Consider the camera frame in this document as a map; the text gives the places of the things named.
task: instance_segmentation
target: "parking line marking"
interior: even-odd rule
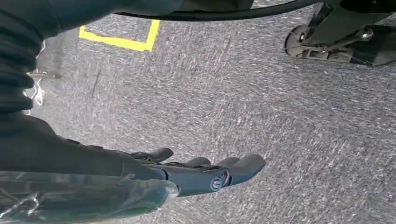
[[[133,41],[124,38],[118,37],[103,37],[96,35],[92,32],[88,32],[85,30],[85,26],[80,27],[79,38],[94,41],[94,42],[102,42],[105,44],[110,44],[113,46],[117,46],[120,48],[130,49],[130,50],[137,50],[137,51],[149,51],[152,52],[154,48],[154,44],[156,42],[156,37],[158,34],[158,30],[160,27],[159,20],[152,20],[150,30],[147,35],[146,42],[140,41]]]

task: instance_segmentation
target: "gray pavement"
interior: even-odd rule
[[[177,199],[136,224],[394,224],[396,67],[287,57],[283,40],[309,13],[163,21],[153,52],[70,31],[40,58],[62,79],[42,82],[33,115],[84,144],[268,162],[249,183]],[[149,23],[114,15],[87,29],[144,40]]]

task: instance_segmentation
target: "plastic wrap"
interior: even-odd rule
[[[0,224],[79,224],[153,212],[178,195],[169,181],[0,171]]]

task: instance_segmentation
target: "black cable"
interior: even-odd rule
[[[130,13],[116,13],[116,14],[152,19],[152,20],[168,20],[168,21],[191,21],[191,22],[230,21],[230,20],[255,19],[255,18],[288,13],[291,11],[295,11],[297,9],[310,6],[318,2],[321,2],[321,0],[294,0],[292,2],[283,3],[276,6],[254,8],[247,10],[228,11],[228,12],[175,11],[168,15],[161,15],[161,16],[146,16],[146,15],[137,15]]]

